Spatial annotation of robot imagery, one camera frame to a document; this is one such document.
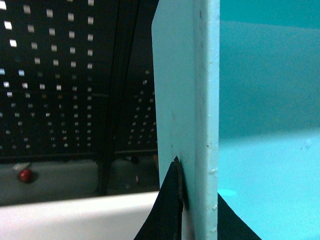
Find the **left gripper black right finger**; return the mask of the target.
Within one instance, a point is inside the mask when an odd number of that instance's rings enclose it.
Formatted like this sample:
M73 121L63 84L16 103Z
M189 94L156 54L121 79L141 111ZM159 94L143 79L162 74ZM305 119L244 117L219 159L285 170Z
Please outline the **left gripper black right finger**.
M231 209L218 194L217 201L218 240L261 240L261 238Z

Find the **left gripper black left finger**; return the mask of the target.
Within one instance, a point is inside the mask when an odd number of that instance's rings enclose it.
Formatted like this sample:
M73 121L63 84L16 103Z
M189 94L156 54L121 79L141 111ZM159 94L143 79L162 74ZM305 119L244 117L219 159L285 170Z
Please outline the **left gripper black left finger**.
M185 173L176 156L170 163L152 209L136 240L181 240L183 210L189 206Z

